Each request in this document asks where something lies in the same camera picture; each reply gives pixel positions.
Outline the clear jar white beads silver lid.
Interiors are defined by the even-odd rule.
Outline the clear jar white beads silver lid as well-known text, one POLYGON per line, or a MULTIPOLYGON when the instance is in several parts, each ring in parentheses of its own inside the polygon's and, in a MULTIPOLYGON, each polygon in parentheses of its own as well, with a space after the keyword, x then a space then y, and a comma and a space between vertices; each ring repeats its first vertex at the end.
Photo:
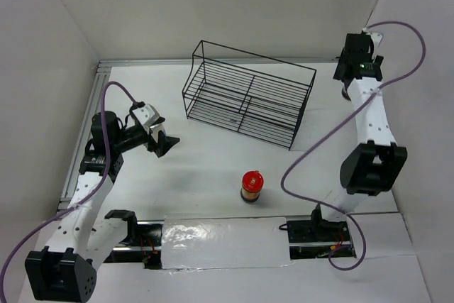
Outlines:
POLYGON ((166 132, 163 123, 155 124, 149 128, 150 138, 153 144, 163 145, 166 139, 166 132))

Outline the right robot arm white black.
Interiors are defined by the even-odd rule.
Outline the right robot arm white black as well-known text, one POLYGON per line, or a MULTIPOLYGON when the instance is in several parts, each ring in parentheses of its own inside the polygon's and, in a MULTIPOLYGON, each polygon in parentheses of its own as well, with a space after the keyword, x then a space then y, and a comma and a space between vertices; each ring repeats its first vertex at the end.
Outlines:
POLYGON ((342 94, 357 112, 358 144, 341 164, 341 188, 329 194, 326 205, 317 205, 311 213, 309 231, 317 241, 341 244, 347 214, 388 192, 407 159, 406 148, 397 145, 387 120, 380 90, 383 58, 373 52, 370 35, 347 34, 333 77, 343 83, 342 94))

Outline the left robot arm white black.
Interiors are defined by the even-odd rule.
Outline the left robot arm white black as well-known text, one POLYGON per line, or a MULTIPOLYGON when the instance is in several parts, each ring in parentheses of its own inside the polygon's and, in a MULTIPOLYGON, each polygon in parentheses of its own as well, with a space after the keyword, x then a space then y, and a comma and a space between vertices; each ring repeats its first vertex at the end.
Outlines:
POLYGON ((130 127, 112 111, 92 117, 91 138, 79 166, 70 212, 58 219, 58 226, 42 250, 31 251, 25 261, 33 296, 38 301, 88 302, 97 272, 119 243, 133 245, 140 237, 134 211, 99 211, 114 187, 123 165, 123 153, 144 146, 164 156, 179 139, 165 132, 165 119, 145 104, 132 106, 130 127))

